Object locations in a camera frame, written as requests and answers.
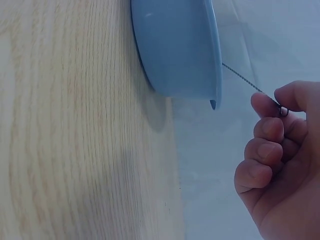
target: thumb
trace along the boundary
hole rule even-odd
[[[280,105],[293,112],[307,112],[308,106],[320,100],[320,83],[294,81],[274,92]]]

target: wooden surface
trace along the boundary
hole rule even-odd
[[[184,238],[129,0],[0,0],[0,239]]]

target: small metal ring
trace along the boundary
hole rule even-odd
[[[285,108],[286,109],[285,114],[283,113],[283,108],[284,108],[283,106],[279,105],[278,108],[279,108],[279,116],[280,116],[280,118],[285,118],[285,117],[287,117],[289,115],[290,110],[288,108]]]

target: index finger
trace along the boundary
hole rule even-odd
[[[255,93],[251,98],[251,105],[260,118],[277,118],[279,115],[278,106],[264,93]],[[292,112],[281,120],[284,127],[284,136],[301,145],[308,132],[306,121],[298,118]]]

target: white wall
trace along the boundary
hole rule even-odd
[[[272,96],[293,80],[318,81],[318,0],[213,0],[223,61]],[[175,99],[174,119],[187,240],[259,240],[234,191],[236,166],[258,117],[254,93],[224,71],[222,105]]]

